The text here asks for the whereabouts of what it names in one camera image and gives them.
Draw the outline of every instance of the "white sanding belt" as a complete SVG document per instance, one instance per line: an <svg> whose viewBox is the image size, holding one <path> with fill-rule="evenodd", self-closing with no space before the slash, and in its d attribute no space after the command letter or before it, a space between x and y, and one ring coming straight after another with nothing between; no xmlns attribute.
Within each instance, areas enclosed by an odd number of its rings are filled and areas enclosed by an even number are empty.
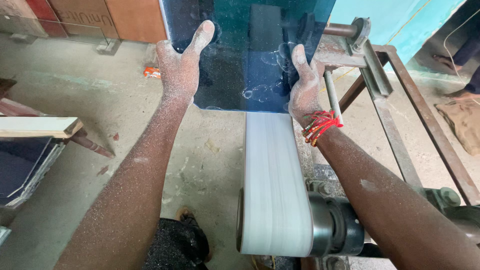
<svg viewBox="0 0 480 270"><path fill-rule="evenodd" d="M247 112L243 254L306 257L312 216L288 114Z"/></svg>

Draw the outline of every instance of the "forearm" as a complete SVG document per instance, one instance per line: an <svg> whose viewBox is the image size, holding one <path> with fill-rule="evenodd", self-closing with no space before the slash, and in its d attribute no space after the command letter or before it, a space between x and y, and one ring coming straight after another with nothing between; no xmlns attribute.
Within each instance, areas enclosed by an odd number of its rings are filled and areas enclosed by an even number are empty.
<svg viewBox="0 0 480 270"><path fill-rule="evenodd" d="M56 269L140 269L160 216L165 172L187 101L162 98L87 211Z"/></svg>
<svg viewBox="0 0 480 270"><path fill-rule="evenodd" d="M317 145L362 224L397 268L480 265L480 251L464 233L339 129L327 130Z"/></svg>

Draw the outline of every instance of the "turquoise wall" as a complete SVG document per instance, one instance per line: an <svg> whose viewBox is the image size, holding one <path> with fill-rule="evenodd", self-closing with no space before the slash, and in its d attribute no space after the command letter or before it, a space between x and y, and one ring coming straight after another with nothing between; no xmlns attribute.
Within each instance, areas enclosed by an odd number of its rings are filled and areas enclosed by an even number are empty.
<svg viewBox="0 0 480 270"><path fill-rule="evenodd" d="M370 17L373 44L386 44L427 0L336 0L330 22L350 24L357 17ZM390 42L403 63L434 34L465 0L431 0Z"/></svg>

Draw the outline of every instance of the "wooden board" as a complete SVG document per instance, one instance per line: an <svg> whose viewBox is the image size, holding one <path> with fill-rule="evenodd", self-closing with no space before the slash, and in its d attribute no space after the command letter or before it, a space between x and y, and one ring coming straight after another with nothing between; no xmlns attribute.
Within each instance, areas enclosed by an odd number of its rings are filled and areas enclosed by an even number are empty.
<svg viewBox="0 0 480 270"><path fill-rule="evenodd" d="M53 12L52 7L47 0L26 0L35 16L40 20L45 32L50 37L67 37L65 30L59 22L58 17Z"/></svg>
<svg viewBox="0 0 480 270"><path fill-rule="evenodd" d="M104 0L49 0L53 11L64 23L100 27L106 37L119 38ZM64 25L67 33L95 35L95 28Z"/></svg>
<svg viewBox="0 0 480 270"><path fill-rule="evenodd" d="M70 138L82 126L77 117L0 117L0 137Z"/></svg>
<svg viewBox="0 0 480 270"><path fill-rule="evenodd" d="M0 31L48 37L25 0L1 0L0 15Z"/></svg>
<svg viewBox="0 0 480 270"><path fill-rule="evenodd" d="M106 0L120 38L157 43L167 39L158 0Z"/></svg>

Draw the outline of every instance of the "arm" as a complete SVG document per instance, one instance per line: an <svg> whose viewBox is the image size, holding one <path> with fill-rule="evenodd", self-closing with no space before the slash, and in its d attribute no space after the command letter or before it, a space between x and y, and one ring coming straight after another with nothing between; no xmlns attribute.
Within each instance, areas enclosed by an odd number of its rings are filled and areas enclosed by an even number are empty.
<svg viewBox="0 0 480 270"><path fill-rule="evenodd" d="M292 59L300 80L292 89L290 114L303 115L318 104L321 63L308 66L303 46ZM480 250L450 220L386 167L365 153L338 128L317 140L363 226L398 269L477 269Z"/></svg>
<svg viewBox="0 0 480 270"><path fill-rule="evenodd" d="M156 232L165 172L181 120L198 87L203 22L183 54L157 44L163 96L150 123L85 214L55 269L140 269Z"/></svg>

